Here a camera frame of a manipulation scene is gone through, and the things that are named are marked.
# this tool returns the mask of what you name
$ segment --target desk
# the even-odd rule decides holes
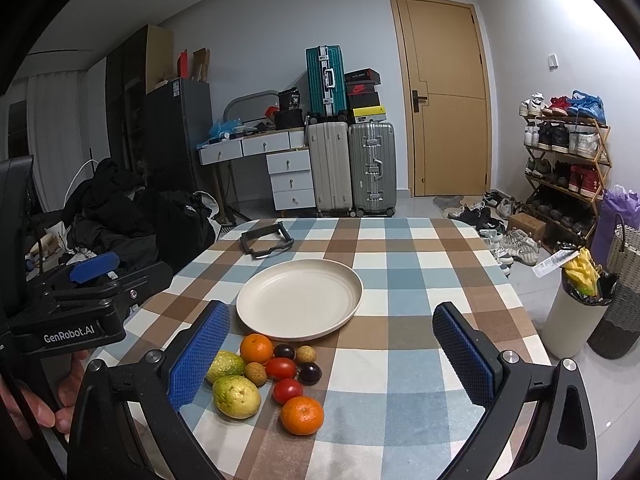
[[[94,354],[109,366],[137,362],[147,351],[165,348],[209,300],[230,306],[231,329],[222,349],[237,352],[248,330],[238,319],[236,296],[255,273],[301,258],[352,267],[364,285],[355,316],[310,343],[323,371],[318,384],[305,386],[305,395],[324,405],[318,433],[297,438],[282,429],[271,381],[260,387],[260,411],[247,420],[220,416],[206,383],[180,409],[227,478],[436,479],[484,411],[471,404],[433,336],[431,314],[443,301],[452,301],[500,350],[549,364],[526,310],[473,227],[428,218],[282,222],[295,239],[291,250],[254,260],[242,252],[239,237],[273,220],[238,226],[129,317],[123,341]],[[254,248],[271,244],[257,240]],[[142,421],[135,409],[134,418]],[[508,471],[531,415],[526,404],[492,478]]]
[[[304,143],[304,128],[223,140],[200,149],[200,163],[204,166],[244,156],[265,154],[276,210],[315,207],[311,161],[309,150],[304,147]]]

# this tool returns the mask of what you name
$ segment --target red tomato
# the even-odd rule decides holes
[[[273,387],[273,400],[284,404],[293,397],[302,395],[302,384],[295,379],[283,379]]]
[[[275,357],[264,365],[270,379],[280,381],[292,379],[296,376],[296,364],[286,357]]]

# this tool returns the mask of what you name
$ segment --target yellow-green fruit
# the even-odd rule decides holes
[[[256,386],[267,382],[267,370],[260,363],[249,363],[244,367],[244,376]]]
[[[216,354],[216,358],[213,359],[205,377],[207,381],[213,384],[217,379],[225,375],[242,374],[244,374],[244,361],[242,361],[242,358],[233,352],[221,350]]]
[[[247,418],[260,409],[260,392],[246,377],[226,375],[213,383],[213,401],[232,418]]]
[[[298,364],[302,363],[315,363],[316,351],[311,346],[301,346],[296,350],[296,361]]]

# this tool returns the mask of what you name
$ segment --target refrigerator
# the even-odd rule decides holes
[[[144,121],[148,186],[211,192],[210,168],[196,151],[213,124],[209,84],[178,78],[153,90],[145,97]]]

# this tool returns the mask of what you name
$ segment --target pile of clothes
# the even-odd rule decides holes
[[[113,251],[120,258],[119,274],[157,261],[175,274],[216,241],[215,213],[217,205],[206,193],[150,189],[142,177],[105,158],[94,177],[71,194],[62,221],[69,248]]]

